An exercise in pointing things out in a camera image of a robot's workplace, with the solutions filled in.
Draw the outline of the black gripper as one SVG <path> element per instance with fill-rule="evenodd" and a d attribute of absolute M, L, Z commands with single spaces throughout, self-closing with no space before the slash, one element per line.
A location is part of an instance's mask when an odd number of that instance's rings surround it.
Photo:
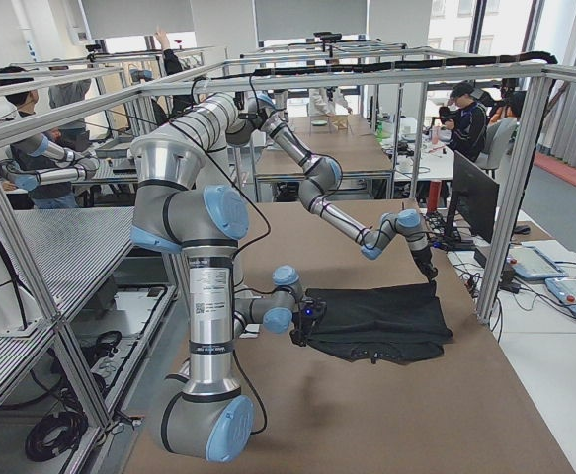
<path fill-rule="evenodd" d="M 297 346 L 306 347 L 308 338 L 316 326 L 316 320 L 294 315 L 292 317 L 292 323 L 293 328 L 289 332 L 291 341 Z"/>
<path fill-rule="evenodd" d="M 430 283 L 437 286 L 439 284 L 439 279 L 437 278 L 438 269 L 433 265 L 431 249 L 412 250 L 411 255 L 422 275 L 424 277 L 434 277 L 430 280 Z"/>

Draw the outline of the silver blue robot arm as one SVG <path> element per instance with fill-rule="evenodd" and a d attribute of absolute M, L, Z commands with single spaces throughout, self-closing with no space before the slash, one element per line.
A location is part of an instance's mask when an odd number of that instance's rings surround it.
<path fill-rule="evenodd" d="M 397 214 L 386 213 L 375 229 L 367 228 L 345 213 L 327 198 L 342 181 L 342 170 L 335 158 L 314 153 L 280 118 L 273 101 L 265 94 L 246 100 L 242 110 L 234 110 L 234 119 L 221 125 L 211 118 L 218 138 L 230 145 L 250 137 L 260 130 L 270 136 L 293 162 L 301 168 L 304 180 L 299 185 L 298 199 L 309 213 L 319 216 L 361 247 L 362 254 L 371 260 L 378 258 L 397 235 L 405 238 L 414 263 L 427 280 L 438 274 L 432 262 L 431 246 L 423 230 L 417 210 L 405 209 Z"/>
<path fill-rule="evenodd" d="M 197 186 L 206 154 L 188 138 L 155 131 L 131 145 L 139 171 L 131 239 L 181 254 L 188 263 L 189 359 L 165 379 L 153 435 L 167 451 L 229 462 L 253 431 L 254 405 L 232 367 L 236 338 L 249 324 L 286 331 L 304 291 L 291 266 L 276 268 L 266 297 L 236 300 L 234 254 L 247 234 L 243 196 L 225 184 Z"/>

